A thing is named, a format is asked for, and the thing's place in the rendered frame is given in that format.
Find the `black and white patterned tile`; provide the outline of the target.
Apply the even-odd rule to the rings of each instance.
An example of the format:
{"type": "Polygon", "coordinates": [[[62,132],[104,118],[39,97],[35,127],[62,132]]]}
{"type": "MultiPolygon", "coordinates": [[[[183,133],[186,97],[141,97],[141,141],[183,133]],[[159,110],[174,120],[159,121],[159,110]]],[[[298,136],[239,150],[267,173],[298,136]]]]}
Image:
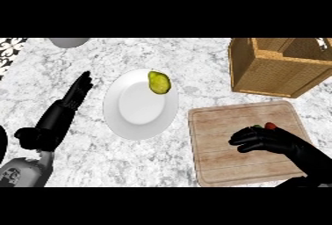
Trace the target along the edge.
{"type": "Polygon", "coordinates": [[[26,38],[0,38],[0,79],[8,70],[25,42],[26,38]]]}

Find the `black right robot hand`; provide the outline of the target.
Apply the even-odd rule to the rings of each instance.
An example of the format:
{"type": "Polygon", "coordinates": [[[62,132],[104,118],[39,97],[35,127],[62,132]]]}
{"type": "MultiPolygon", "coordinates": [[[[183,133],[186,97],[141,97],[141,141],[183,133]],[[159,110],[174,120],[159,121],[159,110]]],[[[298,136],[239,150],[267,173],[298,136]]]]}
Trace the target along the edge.
{"type": "Polygon", "coordinates": [[[332,187],[332,158],[280,127],[274,130],[246,127],[231,135],[228,144],[240,153],[267,150],[292,161],[305,176],[289,178],[278,188],[332,187]]]}

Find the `red bell pepper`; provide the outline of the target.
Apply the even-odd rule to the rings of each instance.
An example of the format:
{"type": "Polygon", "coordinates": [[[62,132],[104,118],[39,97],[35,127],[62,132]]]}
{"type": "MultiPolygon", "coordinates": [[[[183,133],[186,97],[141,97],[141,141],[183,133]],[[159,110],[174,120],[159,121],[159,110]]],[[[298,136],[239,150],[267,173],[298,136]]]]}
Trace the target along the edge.
{"type": "Polygon", "coordinates": [[[267,129],[267,130],[274,130],[276,129],[276,125],[271,122],[267,122],[264,124],[264,126],[261,125],[253,125],[252,128],[255,129],[267,129]]]}

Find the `yellow-green pickle slice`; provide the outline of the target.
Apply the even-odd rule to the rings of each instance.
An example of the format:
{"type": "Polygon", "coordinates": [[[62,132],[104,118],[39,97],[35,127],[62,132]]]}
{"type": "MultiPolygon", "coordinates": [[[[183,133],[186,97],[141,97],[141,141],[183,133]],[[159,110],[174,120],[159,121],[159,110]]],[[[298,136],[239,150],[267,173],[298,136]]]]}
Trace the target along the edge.
{"type": "Polygon", "coordinates": [[[168,76],[156,71],[147,73],[149,88],[155,94],[166,94],[171,89],[168,76]]]}

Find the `grey round bowl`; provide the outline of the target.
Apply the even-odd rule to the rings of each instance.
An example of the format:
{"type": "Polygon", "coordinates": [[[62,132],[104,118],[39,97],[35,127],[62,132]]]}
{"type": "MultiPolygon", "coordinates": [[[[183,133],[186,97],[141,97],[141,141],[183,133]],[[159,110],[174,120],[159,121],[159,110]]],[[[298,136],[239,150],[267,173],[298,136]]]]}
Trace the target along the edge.
{"type": "Polygon", "coordinates": [[[81,46],[90,39],[88,38],[50,38],[50,42],[56,47],[72,48],[81,46]]]}

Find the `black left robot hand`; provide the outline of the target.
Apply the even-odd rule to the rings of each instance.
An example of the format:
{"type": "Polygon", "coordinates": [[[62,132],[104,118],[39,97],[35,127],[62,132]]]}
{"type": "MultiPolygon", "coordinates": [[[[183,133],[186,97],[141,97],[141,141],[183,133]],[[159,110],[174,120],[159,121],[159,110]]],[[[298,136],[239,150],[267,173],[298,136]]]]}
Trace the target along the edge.
{"type": "Polygon", "coordinates": [[[75,112],[91,86],[91,73],[84,71],[63,98],[57,99],[45,110],[36,125],[16,130],[14,138],[17,138],[23,149],[36,149],[47,152],[56,149],[69,131],[75,112]]]}

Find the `wicker basket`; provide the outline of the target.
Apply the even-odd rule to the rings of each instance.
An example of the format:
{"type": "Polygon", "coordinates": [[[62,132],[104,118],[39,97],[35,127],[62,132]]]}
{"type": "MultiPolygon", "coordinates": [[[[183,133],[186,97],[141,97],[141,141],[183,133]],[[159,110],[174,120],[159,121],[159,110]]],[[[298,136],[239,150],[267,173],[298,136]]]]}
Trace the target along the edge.
{"type": "Polygon", "coordinates": [[[234,92],[298,98],[332,76],[332,38],[231,38],[234,92]]]}

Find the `black round object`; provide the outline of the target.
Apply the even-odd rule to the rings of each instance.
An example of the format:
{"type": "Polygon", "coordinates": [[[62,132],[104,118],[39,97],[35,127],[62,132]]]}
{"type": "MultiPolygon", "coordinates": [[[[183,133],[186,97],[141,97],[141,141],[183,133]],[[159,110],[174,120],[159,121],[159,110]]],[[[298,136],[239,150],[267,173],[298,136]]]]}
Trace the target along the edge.
{"type": "Polygon", "coordinates": [[[5,147],[7,147],[7,135],[3,126],[0,126],[0,164],[5,156],[5,147]]]}

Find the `white round plate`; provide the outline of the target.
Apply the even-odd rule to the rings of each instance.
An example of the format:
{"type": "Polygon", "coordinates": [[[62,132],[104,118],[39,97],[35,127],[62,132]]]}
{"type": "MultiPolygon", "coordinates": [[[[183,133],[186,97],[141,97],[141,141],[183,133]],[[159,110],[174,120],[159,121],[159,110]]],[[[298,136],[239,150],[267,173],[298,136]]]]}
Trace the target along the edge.
{"type": "Polygon", "coordinates": [[[166,94],[155,94],[149,88],[147,73],[152,69],[134,69],[113,80],[104,94],[101,113],[113,133],[134,141],[160,134],[177,116],[177,87],[166,94]]]}

